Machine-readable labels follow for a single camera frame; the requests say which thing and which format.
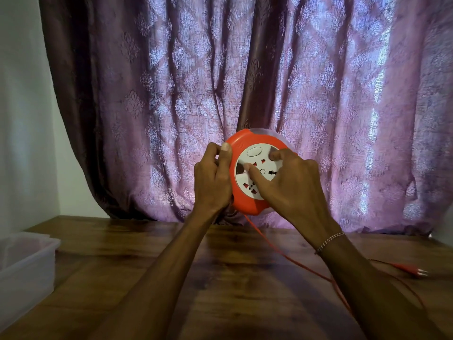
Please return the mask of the person's left hand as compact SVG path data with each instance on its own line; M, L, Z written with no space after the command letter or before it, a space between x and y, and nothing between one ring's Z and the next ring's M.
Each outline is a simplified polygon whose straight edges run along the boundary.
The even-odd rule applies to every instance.
M211 223L229 206L232 198L230 178L218 178L218 154L221 145L209 143L194 167L194 211Z

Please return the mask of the person's right hand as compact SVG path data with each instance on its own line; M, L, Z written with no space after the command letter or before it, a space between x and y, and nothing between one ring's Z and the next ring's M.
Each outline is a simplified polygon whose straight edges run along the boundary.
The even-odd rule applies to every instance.
M328 239L342 232L331 216L318 164L302 159L290 149L273 151L269 158L282 165L271 180L270 196L262 198L318 251Z

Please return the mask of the orange white extension cord reel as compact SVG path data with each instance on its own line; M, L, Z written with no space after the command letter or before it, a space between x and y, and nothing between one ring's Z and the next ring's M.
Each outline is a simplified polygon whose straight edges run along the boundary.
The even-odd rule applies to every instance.
M269 159L274 150L289 148L292 145L279 133L269 129L243 129L226 140L231 146L232 159L229 168L233 208L247 216L258 216L273 211L262 198L256 184L249 178L243 165L250 163L257 167L261 175L271 181L282 163Z

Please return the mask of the person's right forearm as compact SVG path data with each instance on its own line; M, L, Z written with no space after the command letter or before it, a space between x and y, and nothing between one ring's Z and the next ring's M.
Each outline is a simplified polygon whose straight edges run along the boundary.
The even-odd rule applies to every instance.
M316 253L368 340L448 340L345 235L331 237Z

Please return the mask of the person's left forearm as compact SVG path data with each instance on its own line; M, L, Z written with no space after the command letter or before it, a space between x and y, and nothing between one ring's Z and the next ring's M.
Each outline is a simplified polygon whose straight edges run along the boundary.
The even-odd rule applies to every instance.
M195 254L219 213L196 207L173 240L87 340L164 340Z

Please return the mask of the purple patterned curtain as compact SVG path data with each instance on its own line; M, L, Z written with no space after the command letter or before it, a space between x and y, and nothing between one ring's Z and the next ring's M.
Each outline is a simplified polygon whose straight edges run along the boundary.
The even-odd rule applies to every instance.
M320 167L346 232L453 205L453 0L38 0L69 141L113 218L181 221L242 129Z

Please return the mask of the orange power plug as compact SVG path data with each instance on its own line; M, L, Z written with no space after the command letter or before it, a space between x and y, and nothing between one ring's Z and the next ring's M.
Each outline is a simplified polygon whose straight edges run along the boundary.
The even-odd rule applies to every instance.
M423 278L423 277L427 277L428 276L428 273L427 271L425 270L422 270L418 267L415 267L415 266L410 266L410 265L404 265L404 264L399 264L399 263L390 263L390 265L395 268L395 269L398 269L406 274L409 274L413 277L416 277L416 278Z

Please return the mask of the clear plastic storage bin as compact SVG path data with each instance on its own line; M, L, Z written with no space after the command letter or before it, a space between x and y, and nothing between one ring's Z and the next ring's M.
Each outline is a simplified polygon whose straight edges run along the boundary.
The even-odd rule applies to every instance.
M0 238L0 333L53 293L60 245L47 234Z

